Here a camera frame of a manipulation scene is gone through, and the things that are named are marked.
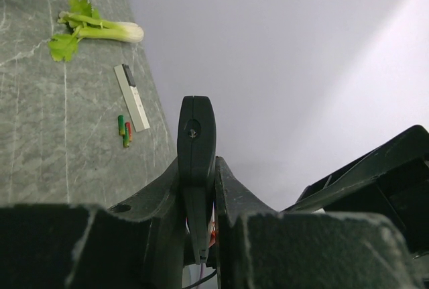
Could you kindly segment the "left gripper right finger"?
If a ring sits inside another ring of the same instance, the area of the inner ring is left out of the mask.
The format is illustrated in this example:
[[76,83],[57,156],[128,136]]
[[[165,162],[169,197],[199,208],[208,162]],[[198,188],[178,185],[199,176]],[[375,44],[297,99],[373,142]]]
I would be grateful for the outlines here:
[[417,288],[393,223],[374,213],[280,213],[216,159],[219,288]]

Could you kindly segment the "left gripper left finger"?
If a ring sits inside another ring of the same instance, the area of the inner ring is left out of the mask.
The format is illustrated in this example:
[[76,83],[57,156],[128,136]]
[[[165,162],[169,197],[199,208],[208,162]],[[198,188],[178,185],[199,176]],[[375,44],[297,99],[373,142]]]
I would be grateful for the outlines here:
[[1,207],[2,288],[180,288],[183,263],[176,163],[110,209]]

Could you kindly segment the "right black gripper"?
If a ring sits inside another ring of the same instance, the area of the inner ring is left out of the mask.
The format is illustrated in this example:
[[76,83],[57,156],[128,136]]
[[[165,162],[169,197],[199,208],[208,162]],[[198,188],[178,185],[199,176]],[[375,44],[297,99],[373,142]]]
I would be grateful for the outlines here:
[[428,253],[428,132],[420,125],[308,186],[291,211],[377,213],[415,256]]

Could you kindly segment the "black remote control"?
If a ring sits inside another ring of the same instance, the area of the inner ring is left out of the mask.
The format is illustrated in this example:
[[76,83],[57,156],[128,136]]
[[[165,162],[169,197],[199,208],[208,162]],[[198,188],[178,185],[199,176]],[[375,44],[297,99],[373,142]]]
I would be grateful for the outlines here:
[[180,189],[195,262],[207,261],[212,227],[217,129],[208,97],[186,96],[178,122]]

